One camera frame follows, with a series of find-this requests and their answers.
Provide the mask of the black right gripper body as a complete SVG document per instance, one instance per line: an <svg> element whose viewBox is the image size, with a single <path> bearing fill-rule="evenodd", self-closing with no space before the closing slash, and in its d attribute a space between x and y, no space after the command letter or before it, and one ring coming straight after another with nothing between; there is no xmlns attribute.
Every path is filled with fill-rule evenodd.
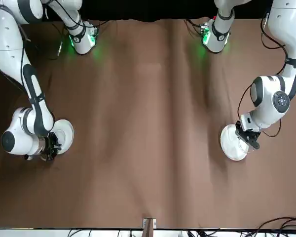
<svg viewBox="0 0 296 237"><path fill-rule="evenodd" d="M53 141L52 141L52 133L49 133L45 137L45 150L44 154L46 156L46 160L53 160L52 154L53 154Z"/></svg>

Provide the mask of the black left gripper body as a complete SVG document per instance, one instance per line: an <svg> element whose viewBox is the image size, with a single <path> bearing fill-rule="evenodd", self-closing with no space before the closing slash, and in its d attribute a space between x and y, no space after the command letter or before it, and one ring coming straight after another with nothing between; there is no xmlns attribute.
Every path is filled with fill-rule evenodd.
<svg viewBox="0 0 296 237"><path fill-rule="evenodd" d="M239 120L236 122L236 134L243 140L257 140L260 136L260 132L254 132L251 130L244 131Z"/></svg>

